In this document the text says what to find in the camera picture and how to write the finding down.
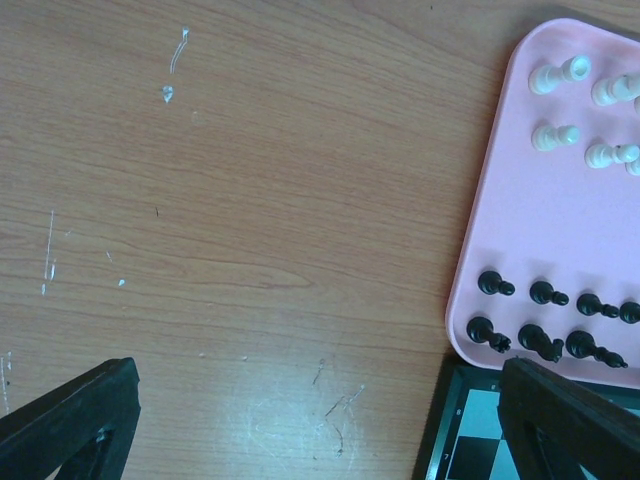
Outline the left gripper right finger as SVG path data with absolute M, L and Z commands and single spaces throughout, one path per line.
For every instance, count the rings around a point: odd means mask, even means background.
M 639 477 L 639 417 L 538 363 L 504 363 L 498 417 L 522 479 Z

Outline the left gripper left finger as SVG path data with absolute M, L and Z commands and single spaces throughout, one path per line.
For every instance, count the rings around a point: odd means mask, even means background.
M 1 419 L 3 479 L 119 479 L 140 416 L 133 358 L 110 359 Z

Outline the black rook chess piece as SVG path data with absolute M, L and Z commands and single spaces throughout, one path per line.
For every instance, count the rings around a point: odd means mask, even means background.
M 467 335 L 477 344 L 486 343 L 492 350 L 504 354 L 511 348 L 511 339 L 494 331 L 493 323 L 486 317 L 476 316 L 466 326 Z

